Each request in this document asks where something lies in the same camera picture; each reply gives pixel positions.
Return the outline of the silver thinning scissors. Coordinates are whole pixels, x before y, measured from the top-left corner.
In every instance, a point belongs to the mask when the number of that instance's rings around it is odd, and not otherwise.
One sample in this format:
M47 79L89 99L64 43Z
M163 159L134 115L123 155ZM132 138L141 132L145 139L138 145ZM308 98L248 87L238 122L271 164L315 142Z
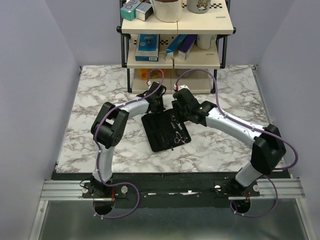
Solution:
M170 123L171 123L172 128L179 129L180 131L182 131L183 128L182 128L181 124L177 121L176 117L173 114L171 114L169 117L171 120Z

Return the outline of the black zip tool case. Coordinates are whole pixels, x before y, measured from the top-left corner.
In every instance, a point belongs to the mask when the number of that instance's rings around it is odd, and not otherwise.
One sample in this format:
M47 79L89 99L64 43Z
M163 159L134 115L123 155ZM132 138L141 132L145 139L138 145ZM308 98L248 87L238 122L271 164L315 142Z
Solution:
M176 120L181 124L183 130L173 129L171 125L170 115L174 115ZM191 136L182 121L178 120L173 109L168 109L160 113L148 113L141 117L150 148L153 152L161 152L184 145L184 143L174 143L176 131L186 137L186 143L191 142Z

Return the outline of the silver cutting scissors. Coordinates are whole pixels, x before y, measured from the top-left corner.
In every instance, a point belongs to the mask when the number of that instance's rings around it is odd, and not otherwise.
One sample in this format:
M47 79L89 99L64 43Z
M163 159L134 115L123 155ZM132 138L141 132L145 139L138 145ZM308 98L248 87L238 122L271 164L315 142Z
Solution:
M179 143L185 144L187 139L188 139L187 137L182 136L178 131L175 132L175 138L174 138L175 144L179 144Z

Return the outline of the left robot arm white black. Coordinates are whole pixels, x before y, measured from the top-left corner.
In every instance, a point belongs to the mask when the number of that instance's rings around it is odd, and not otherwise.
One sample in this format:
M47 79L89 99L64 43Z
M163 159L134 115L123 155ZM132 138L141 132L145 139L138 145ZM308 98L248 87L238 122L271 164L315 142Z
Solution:
M152 82L149 89L134 99L121 104L105 102L91 127L93 140L97 145L97 157L93 177L97 182L93 191L101 198L111 191L112 161L115 146L123 137L129 119L148 112L164 110L163 95L167 88L159 82Z

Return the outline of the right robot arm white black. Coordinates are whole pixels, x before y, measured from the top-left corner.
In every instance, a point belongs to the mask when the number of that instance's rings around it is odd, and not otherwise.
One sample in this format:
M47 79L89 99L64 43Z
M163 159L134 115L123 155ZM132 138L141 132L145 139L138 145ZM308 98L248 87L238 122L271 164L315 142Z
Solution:
M220 130L251 148L250 162L230 183L230 191L236 196L247 192L248 186L262 175L271 174L287 152L275 125L254 125L228 114L217 103L199 103L187 88L175 92L173 98L172 106L182 121Z

